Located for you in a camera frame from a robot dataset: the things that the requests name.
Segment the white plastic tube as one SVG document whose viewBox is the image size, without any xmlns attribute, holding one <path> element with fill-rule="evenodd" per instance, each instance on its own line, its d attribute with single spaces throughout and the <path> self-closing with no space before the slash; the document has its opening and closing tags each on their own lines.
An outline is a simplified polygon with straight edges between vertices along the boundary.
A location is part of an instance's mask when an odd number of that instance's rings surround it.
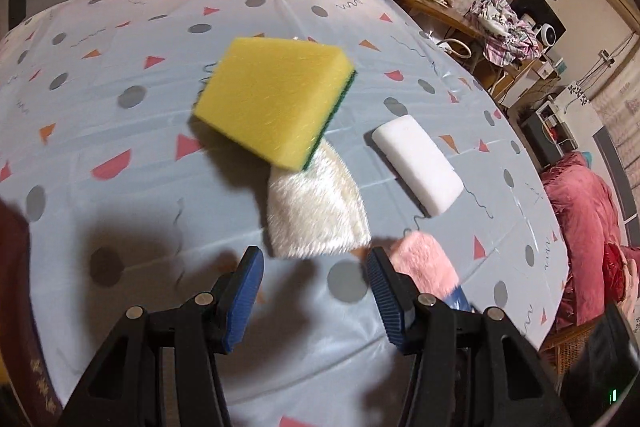
<svg viewBox="0 0 640 427">
<path fill-rule="evenodd" d="M 412 116 L 382 124 L 372 140 L 430 217 L 446 212 L 463 192 L 454 167 Z"/>
</svg>

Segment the yellow green scrub sponge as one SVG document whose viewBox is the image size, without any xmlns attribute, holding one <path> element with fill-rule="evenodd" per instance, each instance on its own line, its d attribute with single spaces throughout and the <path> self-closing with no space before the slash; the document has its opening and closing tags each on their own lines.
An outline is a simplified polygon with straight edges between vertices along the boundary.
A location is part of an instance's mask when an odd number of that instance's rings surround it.
<svg viewBox="0 0 640 427">
<path fill-rule="evenodd" d="M 307 168 L 356 76 L 337 46 L 280 38 L 236 38 L 193 115 L 269 164 Z"/>
</svg>

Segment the pink rolled towel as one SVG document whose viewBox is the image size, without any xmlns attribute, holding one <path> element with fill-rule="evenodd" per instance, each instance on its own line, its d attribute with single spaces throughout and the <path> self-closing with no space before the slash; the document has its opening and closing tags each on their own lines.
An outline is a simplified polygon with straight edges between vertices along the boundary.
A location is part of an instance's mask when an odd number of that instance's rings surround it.
<svg viewBox="0 0 640 427">
<path fill-rule="evenodd" d="M 452 309 L 472 311 L 454 265 L 431 234 L 413 231 L 390 247 L 390 262 L 411 277 L 420 294 L 431 294 Z"/>
</svg>

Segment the white rolled cloth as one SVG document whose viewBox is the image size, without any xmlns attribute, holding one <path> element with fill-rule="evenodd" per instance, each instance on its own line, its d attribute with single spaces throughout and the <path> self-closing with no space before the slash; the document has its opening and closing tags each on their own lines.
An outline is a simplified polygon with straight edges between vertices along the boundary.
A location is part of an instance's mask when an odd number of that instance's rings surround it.
<svg viewBox="0 0 640 427">
<path fill-rule="evenodd" d="M 370 244 L 359 187 L 329 141 L 320 142 L 305 170 L 270 170 L 267 231 L 279 259 L 341 255 Z"/>
</svg>

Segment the wicker chair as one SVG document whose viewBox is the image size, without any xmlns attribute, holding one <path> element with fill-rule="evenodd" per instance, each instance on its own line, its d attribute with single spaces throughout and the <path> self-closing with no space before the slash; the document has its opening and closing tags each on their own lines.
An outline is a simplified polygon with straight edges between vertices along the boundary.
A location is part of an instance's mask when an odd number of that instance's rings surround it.
<svg viewBox="0 0 640 427">
<path fill-rule="evenodd" d="M 555 376 L 562 377 L 579 359 L 586 342 L 597 326 L 599 317 L 578 326 L 550 333 L 542 343 L 539 353 L 550 364 Z"/>
</svg>

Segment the patterned plastic tablecloth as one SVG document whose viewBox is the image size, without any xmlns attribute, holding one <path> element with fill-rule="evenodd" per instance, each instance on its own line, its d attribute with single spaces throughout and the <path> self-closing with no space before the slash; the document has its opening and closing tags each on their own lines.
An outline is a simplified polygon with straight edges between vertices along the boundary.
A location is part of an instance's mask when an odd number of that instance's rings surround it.
<svg viewBox="0 0 640 427">
<path fill-rule="evenodd" d="M 1 205 L 28 222 L 32 313 L 61 405 L 129 307 L 180 305 L 267 243 L 269 166 L 191 116 L 238 37 L 346 53 L 357 75 L 326 137 L 374 239 L 431 233 L 471 303 L 540 346 L 568 269 L 549 199 L 487 92 L 392 0 L 68 0 L 1 40 Z M 405 115 L 463 182 L 437 217 L 372 140 Z"/>
</svg>

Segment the pink blanket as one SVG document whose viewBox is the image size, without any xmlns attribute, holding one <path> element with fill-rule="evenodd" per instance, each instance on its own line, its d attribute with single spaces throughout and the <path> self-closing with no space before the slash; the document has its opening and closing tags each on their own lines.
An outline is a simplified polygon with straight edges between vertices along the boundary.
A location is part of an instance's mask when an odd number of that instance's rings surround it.
<svg viewBox="0 0 640 427">
<path fill-rule="evenodd" d="M 632 314 L 639 296 L 639 242 L 622 242 L 612 190 L 572 152 L 541 175 L 565 243 L 568 275 L 553 328 L 585 324 L 616 303 Z"/>
</svg>

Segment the wooden side table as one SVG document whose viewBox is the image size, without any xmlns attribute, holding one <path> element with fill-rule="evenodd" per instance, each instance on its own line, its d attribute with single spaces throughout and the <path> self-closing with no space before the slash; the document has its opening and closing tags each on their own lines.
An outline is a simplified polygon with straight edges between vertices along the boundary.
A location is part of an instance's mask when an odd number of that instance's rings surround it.
<svg viewBox="0 0 640 427">
<path fill-rule="evenodd" d="M 515 87 L 523 88 L 516 94 L 515 102 L 525 96 L 525 104 L 535 104 L 549 94 L 559 92 L 560 76 L 549 72 L 540 75 L 542 63 L 539 60 L 516 62 L 513 65 L 498 67 L 484 57 L 485 34 L 474 27 L 466 18 L 454 9 L 448 8 L 435 0 L 394 0 L 416 22 L 420 17 L 426 18 L 437 27 L 444 26 L 445 37 L 456 39 L 452 47 L 456 50 L 454 58 L 489 92 L 499 104 L 506 103 L 508 93 Z"/>
</svg>

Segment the pile of striped clothes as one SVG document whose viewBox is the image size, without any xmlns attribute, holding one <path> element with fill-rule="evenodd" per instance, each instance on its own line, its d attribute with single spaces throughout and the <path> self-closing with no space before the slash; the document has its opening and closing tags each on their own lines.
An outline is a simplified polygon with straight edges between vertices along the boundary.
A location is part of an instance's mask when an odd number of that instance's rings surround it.
<svg viewBox="0 0 640 427">
<path fill-rule="evenodd" d="M 535 60 L 542 44 L 533 29 L 518 17 L 508 0 L 475 0 L 465 18 L 484 32 L 484 57 L 499 67 Z"/>
</svg>

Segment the white round fan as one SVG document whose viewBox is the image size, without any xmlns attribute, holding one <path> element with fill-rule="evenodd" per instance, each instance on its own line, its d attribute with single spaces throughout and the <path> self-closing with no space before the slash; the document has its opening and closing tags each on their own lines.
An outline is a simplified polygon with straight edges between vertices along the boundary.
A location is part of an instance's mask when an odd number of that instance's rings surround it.
<svg viewBox="0 0 640 427">
<path fill-rule="evenodd" d="M 537 32 L 537 39 L 545 48 L 551 48 L 556 43 L 556 32 L 551 24 L 544 23 Z"/>
</svg>

